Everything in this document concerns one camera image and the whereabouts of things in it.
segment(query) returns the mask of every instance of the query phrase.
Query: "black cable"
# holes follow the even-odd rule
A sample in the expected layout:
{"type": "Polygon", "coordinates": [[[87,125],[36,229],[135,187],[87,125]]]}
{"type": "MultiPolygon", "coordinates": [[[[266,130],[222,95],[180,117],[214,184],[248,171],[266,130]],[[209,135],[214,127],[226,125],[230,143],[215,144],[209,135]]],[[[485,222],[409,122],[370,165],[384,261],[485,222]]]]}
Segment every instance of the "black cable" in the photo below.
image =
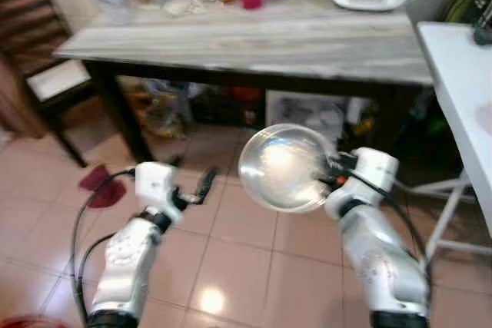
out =
{"type": "Polygon", "coordinates": [[[359,176],[353,171],[348,171],[348,175],[352,176],[353,178],[356,178],[366,186],[368,186],[370,189],[376,191],[380,195],[382,195],[387,202],[391,205],[393,210],[398,214],[398,216],[402,219],[402,221],[405,223],[407,226],[408,230],[410,231],[412,237],[415,239],[415,242],[417,243],[417,248],[419,250],[419,253],[421,254],[422,259],[425,262],[425,272],[426,272],[426,278],[427,278],[427,284],[429,285],[429,294],[427,295],[427,304],[428,306],[431,306],[432,302],[432,283],[433,283],[433,276],[432,276],[432,264],[431,261],[427,258],[426,252],[425,252],[425,246],[424,242],[422,241],[422,237],[418,233],[418,230],[415,228],[414,224],[410,220],[410,218],[405,214],[404,210],[401,208],[401,206],[389,195],[388,192],[383,190],[382,188],[372,184],[370,181],[366,180],[365,178],[359,176]]]}
{"type": "Polygon", "coordinates": [[[85,251],[84,257],[82,258],[82,261],[80,263],[80,267],[78,268],[78,277],[77,277],[77,289],[78,293],[80,296],[80,304],[83,304],[84,310],[87,311],[85,308],[85,297],[84,297],[84,269],[85,269],[85,264],[87,263],[88,258],[91,255],[91,252],[99,245],[105,242],[106,240],[109,240],[111,237],[116,235],[116,233],[113,234],[108,234],[104,237],[101,237],[99,240],[95,241],[88,249],[85,251]]]}
{"type": "Polygon", "coordinates": [[[87,310],[85,309],[85,302],[83,300],[83,292],[78,289],[77,280],[75,279],[75,249],[77,246],[77,236],[78,236],[78,228],[84,215],[85,210],[91,204],[91,202],[95,199],[95,196],[99,193],[99,191],[105,187],[107,184],[112,182],[116,177],[121,176],[123,174],[135,174],[135,169],[119,171],[114,174],[111,174],[108,178],[104,179],[92,192],[91,196],[86,200],[85,204],[82,205],[81,209],[78,211],[77,217],[75,218],[75,224],[71,235],[71,245],[70,245],[70,278],[71,278],[71,287],[73,293],[75,295],[75,302],[77,303],[78,312],[82,318],[83,324],[87,325],[87,310]]]}

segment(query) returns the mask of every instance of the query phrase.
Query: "chair seat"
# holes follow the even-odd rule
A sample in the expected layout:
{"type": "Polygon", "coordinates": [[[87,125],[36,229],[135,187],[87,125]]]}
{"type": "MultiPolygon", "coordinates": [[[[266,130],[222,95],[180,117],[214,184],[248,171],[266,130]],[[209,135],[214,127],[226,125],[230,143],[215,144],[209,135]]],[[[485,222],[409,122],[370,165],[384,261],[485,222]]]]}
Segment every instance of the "chair seat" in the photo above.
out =
{"type": "Polygon", "coordinates": [[[90,79],[79,61],[65,61],[27,79],[29,86],[40,101],[53,98],[90,79]]]}

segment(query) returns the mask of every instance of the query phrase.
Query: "marble-pattern tabletop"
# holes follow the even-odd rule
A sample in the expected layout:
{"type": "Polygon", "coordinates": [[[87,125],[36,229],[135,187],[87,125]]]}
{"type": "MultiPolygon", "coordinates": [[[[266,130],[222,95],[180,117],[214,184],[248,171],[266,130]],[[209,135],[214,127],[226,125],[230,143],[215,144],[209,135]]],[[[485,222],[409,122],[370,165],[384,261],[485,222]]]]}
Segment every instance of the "marble-pattern tabletop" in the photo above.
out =
{"type": "Polygon", "coordinates": [[[100,15],[56,55],[320,79],[431,85],[414,28],[402,11],[354,12],[331,0],[265,0],[257,10],[208,3],[171,17],[132,11],[126,24],[100,15]]]}

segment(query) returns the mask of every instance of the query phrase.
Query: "beige floor tile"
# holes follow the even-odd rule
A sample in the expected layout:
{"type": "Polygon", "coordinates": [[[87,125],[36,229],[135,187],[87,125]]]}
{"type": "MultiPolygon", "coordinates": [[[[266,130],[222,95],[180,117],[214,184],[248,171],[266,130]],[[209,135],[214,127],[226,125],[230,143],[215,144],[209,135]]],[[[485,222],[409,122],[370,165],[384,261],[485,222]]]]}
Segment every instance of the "beige floor tile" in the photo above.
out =
{"type": "Polygon", "coordinates": [[[175,155],[184,156],[190,139],[164,138],[145,133],[145,140],[156,161],[168,162],[175,155]]]}
{"type": "MultiPolygon", "coordinates": [[[[194,194],[197,190],[199,177],[179,176],[175,183],[179,185],[183,194],[194,194]]],[[[191,205],[183,213],[183,219],[176,227],[199,234],[209,234],[214,223],[215,214],[224,191],[224,180],[216,177],[207,200],[202,205],[191,205]]]]}
{"type": "MultiPolygon", "coordinates": [[[[94,294],[94,286],[84,286],[85,306],[88,310],[90,310],[94,294]]],[[[77,305],[75,304],[75,298],[69,279],[60,279],[55,292],[47,302],[43,313],[46,316],[50,316],[67,323],[70,327],[83,327],[77,305]]]]}
{"type": "MultiPolygon", "coordinates": [[[[436,222],[426,217],[412,217],[426,243],[436,222]]],[[[486,230],[469,222],[452,223],[444,239],[491,246],[486,230]]],[[[438,249],[434,256],[434,282],[441,286],[492,293],[492,260],[472,253],[438,249]]]]}
{"type": "Polygon", "coordinates": [[[185,310],[175,306],[148,300],[138,328],[180,328],[185,310]]]}
{"type": "Polygon", "coordinates": [[[0,156],[0,180],[7,177],[13,194],[52,202],[80,171],[64,157],[9,146],[0,156]]]}
{"type": "Polygon", "coordinates": [[[55,198],[53,204],[62,208],[80,209],[84,202],[88,199],[91,191],[80,188],[78,183],[80,180],[88,175],[93,169],[94,165],[89,165],[87,168],[81,169],[76,172],[67,181],[67,184],[61,189],[60,194],[55,198]]]}
{"type": "Polygon", "coordinates": [[[7,172],[6,170],[0,170],[0,201],[11,193],[14,184],[12,177],[7,172]]]}
{"type": "Polygon", "coordinates": [[[196,311],[188,311],[184,316],[182,328],[245,328],[244,326],[232,323],[227,320],[220,320],[214,316],[196,311]]]}
{"type": "Polygon", "coordinates": [[[134,159],[120,134],[113,134],[84,153],[84,158],[93,163],[133,164],[134,159]]]}
{"type": "Polygon", "coordinates": [[[338,227],[328,216],[279,214],[275,232],[275,250],[340,264],[341,238],[338,227]]]}
{"type": "Polygon", "coordinates": [[[438,252],[434,258],[434,284],[492,295],[492,260],[472,253],[438,252]]]}
{"type": "MultiPolygon", "coordinates": [[[[72,208],[50,207],[22,244],[12,252],[12,257],[61,273],[70,256],[71,233],[77,212],[72,208]]],[[[94,211],[86,214],[79,240],[83,239],[97,216],[94,211]]]]}
{"type": "Polygon", "coordinates": [[[274,253],[265,328],[342,327],[341,267],[274,253]]]}
{"type": "Polygon", "coordinates": [[[49,204],[27,197],[11,195],[0,203],[0,254],[11,252],[40,221],[49,204]]]}
{"type": "Polygon", "coordinates": [[[331,226],[338,227],[338,221],[333,219],[328,215],[324,207],[319,207],[318,209],[314,209],[313,211],[310,211],[309,213],[304,213],[304,214],[298,214],[301,217],[306,217],[312,220],[320,220],[325,223],[330,224],[331,226]]]}
{"type": "Polygon", "coordinates": [[[58,141],[49,133],[39,139],[33,137],[19,137],[15,140],[15,145],[25,151],[68,157],[67,152],[63,150],[58,141]]]}
{"type": "Polygon", "coordinates": [[[239,178],[239,157],[241,156],[241,152],[243,151],[243,144],[236,145],[234,149],[234,157],[232,158],[232,164],[229,168],[228,173],[228,184],[233,184],[236,186],[241,186],[241,179],[239,178]]]}
{"type": "Polygon", "coordinates": [[[270,249],[276,219],[276,212],[257,205],[242,187],[228,185],[211,235],[270,249]]]}
{"type": "Polygon", "coordinates": [[[492,297],[436,287],[430,326],[464,328],[492,326],[492,297]]]}
{"type": "Polygon", "coordinates": [[[237,142],[241,135],[241,128],[234,126],[224,126],[219,124],[194,124],[191,127],[193,138],[211,141],[232,141],[237,142]]]}
{"type": "MultiPolygon", "coordinates": [[[[437,221],[444,209],[444,205],[446,205],[446,200],[435,199],[432,197],[421,197],[408,194],[406,198],[408,212],[412,217],[427,217],[437,221]]],[[[479,222],[479,214],[477,214],[477,211],[479,211],[479,208],[476,204],[460,203],[453,216],[453,222],[476,224],[479,222]]]]}
{"type": "Polygon", "coordinates": [[[99,98],[89,99],[65,114],[67,135],[80,151],[88,152],[118,134],[99,98]]]}
{"type": "Polygon", "coordinates": [[[371,328],[371,312],[355,271],[344,268],[344,326],[371,328]]]}
{"type": "Polygon", "coordinates": [[[192,139],[180,171],[203,173],[210,167],[218,167],[221,174],[226,174],[234,156],[235,143],[230,141],[212,141],[192,139]]]}
{"type": "Polygon", "coordinates": [[[40,313],[58,277],[39,269],[8,263],[0,273],[0,319],[40,313]]]}
{"type": "Polygon", "coordinates": [[[183,230],[166,233],[152,267],[148,295],[187,306],[204,253],[206,236],[183,230]]]}
{"type": "Polygon", "coordinates": [[[257,326],[264,307],[270,252],[210,240],[191,308],[257,326]]]}

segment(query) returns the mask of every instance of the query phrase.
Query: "table leg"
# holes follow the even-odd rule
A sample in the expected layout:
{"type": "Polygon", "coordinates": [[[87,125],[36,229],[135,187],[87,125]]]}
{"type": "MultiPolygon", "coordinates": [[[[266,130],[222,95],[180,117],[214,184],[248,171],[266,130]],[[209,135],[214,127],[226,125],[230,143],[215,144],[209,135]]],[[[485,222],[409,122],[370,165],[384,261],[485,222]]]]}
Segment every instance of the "table leg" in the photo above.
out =
{"type": "MultiPolygon", "coordinates": [[[[467,179],[467,173],[463,169],[461,171],[460,180],[465,181],[466,179],[467,179]]],[[[456,210],[456,207],[460,202],[460,197],[466,186],[467,186],[466,184],[458,184],[451,191],[449,199],[447,199],[446,206],[444,207],[443,212],[439,216],[439,220],[437,221],[436,227],[434,228],[434,231],[432,232],[432,235],[430,236],[430,239],[427,242],[425,253],[427,255],[428,260],[432,259],[432,256],[434,255],[437,249],[437,244],[439,243],[439,240],[442,238],[443,233],[446,230],[447,224],[453,217],[454,211],[456,210]]]]}
{"type": "Polygon", "coordinates": [[[390,98],[380,101],[371,146],[391,154],[405,119],[408,118],[410,109],[420,92],[420,88],[397,86],[390,98]]]}
{"type": "Polygon", "coordinates": [[[153,161],[154,157],[141,135],[140,125],[127,102],[116,76],[105,69],[104,63],[85,61],[98,95],[109,116],[126,141],[133,157],[139,163],[153,161]]]}

